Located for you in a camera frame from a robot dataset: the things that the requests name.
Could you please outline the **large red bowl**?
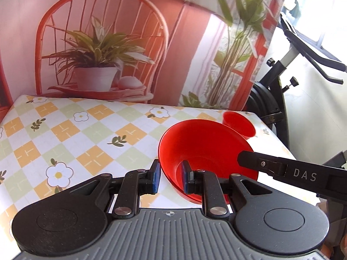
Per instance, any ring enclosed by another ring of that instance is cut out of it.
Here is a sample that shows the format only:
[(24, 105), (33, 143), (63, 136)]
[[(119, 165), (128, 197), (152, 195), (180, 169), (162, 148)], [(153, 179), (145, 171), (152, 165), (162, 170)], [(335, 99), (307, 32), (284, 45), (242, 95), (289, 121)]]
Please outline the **large red bowl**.
[(164, 132), (158, 145), (158, 158), (164, 175), (177, 192), (186, 200), (200, 204), (200, 195), (184, 193), (181, 162), (189, 162), (193, 170), (214, 172), (219, 178), (227, 179), (230, 174), (238, 173), (257, 180), (259, 172), (238, 164), (241, 151), (253, 150), (232, 128), (212, 120), (189, 119)]

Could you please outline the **small red bowl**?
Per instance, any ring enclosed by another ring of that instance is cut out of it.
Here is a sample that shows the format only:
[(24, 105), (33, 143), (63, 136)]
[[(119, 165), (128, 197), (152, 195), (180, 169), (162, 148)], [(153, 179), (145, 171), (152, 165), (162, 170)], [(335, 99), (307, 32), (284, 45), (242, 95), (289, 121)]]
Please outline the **small red bowl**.
[(254, 125), (245, 116), (234, 111), (223, 113), (222, 124), (235, 130), (246, 140), (254, 137), (256, 134)]

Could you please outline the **black exercise bike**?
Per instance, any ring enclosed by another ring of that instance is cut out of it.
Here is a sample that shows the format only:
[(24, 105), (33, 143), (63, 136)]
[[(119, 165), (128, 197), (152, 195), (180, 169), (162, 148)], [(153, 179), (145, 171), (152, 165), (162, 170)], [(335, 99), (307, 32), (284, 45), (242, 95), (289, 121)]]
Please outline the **black exercise bike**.
[(278, 61), (274, 61), (272, 58), (266, 61), (270, 69), (261, 80), (253, 83), (244, 111), (256, 114), (269, 128), (274, 127), (279, 140), (289, 147), (289, 127), (284, 93), (291, 86), (296, 87), (299, 83), (295, 77), (291, 77), (290, 84), (283, 87), (280, 80), (281, 74), (298, 55), (302, 55), (326, 80), (342, 85), (344, 83), (342, 79), (328, 76), (320, 66), (324, 65), (345, 72), (346, 65), (336, 60), (323, 58), (309, 48), (284, 13), (280, 14), (279, 24), (290, 43), (289, 51)]

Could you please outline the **checkered floral tablecloth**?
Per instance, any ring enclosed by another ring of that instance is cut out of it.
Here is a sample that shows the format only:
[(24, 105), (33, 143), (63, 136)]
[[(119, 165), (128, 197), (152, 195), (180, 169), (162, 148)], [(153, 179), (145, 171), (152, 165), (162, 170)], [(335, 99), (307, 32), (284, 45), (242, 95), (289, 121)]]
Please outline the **checkered floral tablecloth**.
[(19, 248), (11, 232), (23, 207), (103, 172), (148, 168), (167, 128), (221, 122), (222, 111), (22, 95), (1, 111), (1, 258)]

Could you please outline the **printed room backdrop cloth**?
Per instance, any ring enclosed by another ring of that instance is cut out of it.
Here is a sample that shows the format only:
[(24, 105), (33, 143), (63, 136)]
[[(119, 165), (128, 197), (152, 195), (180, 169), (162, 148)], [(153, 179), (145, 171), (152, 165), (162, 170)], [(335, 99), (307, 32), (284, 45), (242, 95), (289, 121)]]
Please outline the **printed room backdrop cloth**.
[(1, 0), (1, 115), (22, 94), (242, 110), (284, 0)]

